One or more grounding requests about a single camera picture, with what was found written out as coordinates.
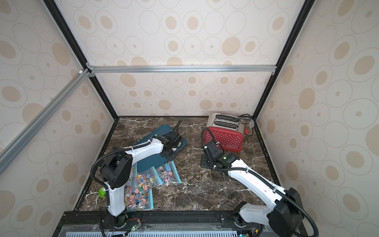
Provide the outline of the teal plastic tray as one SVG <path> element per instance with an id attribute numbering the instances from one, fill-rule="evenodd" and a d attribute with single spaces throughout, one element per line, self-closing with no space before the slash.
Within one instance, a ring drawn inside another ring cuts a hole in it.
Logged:
<path id="1" fill-rule="evenodd" d="M 160 155 L 163 150 L 161 139 L 163 135 L 168 134 L 172 130 L 174 129 L 168 125 L 162 125 L 133 146 L 136 148 L 132 152 L 133 164 L 137 164 L 138 172 L 145 171 L 152 166 L 158 168 L 168 162 L 166 158 Z"/>

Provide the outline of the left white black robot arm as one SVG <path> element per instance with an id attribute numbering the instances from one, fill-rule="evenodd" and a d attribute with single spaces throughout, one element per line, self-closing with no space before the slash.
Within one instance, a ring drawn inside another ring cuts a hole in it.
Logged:
<path id="1" fill-rule="evenodd" d="M 90 177 L 105 188 L 108 213 L 113 217 L 125 213 L 124 187 L 135 163 L 154 155 L 173 161 L 186 144 L 187 141 L 172 130 L 164 135 L 155 134 L 134 146 L 116 148 L 95 161 Z"/>

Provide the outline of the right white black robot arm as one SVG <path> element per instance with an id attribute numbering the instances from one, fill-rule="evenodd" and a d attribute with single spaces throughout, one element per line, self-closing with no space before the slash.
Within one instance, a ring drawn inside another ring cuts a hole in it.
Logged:
<path id="1" fill-rule="evenodd" d="M 214 140 L 202 142 L 202 150 L 210 169 L 227 173 L 264 202 L 264 205 L 243 204 L 237 212 L 243 222 L 269 226 L 280 237 L 300 237 L 298 227 L 307 219 L 313 236 L 319 236 L 318 227 L 304 210 L 297 190 L 286 190 L 268 181 L 233 152 L 225 152 Z"/>

